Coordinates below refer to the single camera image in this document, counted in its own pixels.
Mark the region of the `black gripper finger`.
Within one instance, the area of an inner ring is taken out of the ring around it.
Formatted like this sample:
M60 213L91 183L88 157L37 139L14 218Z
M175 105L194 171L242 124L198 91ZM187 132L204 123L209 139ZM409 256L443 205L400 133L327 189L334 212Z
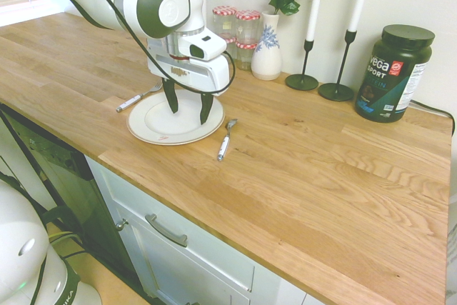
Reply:
M207 122L211 107L213 105L214 96L209 93L201 93L201 111L199 114L200 124L203 125Z
M179 110L179 102L175 91L175 83L173 80L163 79L162 84L170 110L173 114L175 114Z

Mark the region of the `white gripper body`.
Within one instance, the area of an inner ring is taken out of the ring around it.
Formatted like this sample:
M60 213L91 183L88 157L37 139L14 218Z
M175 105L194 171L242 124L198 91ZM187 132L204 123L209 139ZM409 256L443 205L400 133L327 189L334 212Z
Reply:
M210 61L177 60L164 49L165 39L147 39L147 49L159 66L175 80L199 91L217 91L229 83L229 63L223 56Z

